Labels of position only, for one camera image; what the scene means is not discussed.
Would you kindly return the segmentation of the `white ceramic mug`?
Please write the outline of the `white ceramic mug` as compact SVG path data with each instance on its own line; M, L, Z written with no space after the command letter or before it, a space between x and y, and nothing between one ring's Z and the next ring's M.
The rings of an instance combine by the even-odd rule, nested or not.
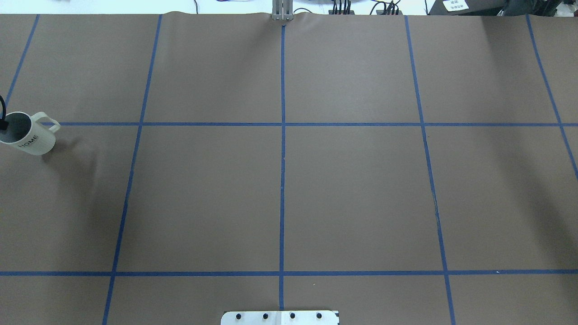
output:
M44 155L56 144L55 133L60 123L44 112L29 115L24 112L9 113L6 129L1 130L0 141L33 156Z

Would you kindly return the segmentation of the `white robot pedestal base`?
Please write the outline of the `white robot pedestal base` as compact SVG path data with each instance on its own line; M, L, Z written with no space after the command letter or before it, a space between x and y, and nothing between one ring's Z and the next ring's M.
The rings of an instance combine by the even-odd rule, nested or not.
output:
M338 311L233 311L221 317L221 325L339 325Z

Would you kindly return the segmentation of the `aluminium frame post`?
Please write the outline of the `aluminium frame post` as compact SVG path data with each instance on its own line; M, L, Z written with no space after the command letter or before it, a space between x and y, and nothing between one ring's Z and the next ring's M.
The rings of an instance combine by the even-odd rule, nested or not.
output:
M272 0L272 20L291 21L294 18L293 0Z

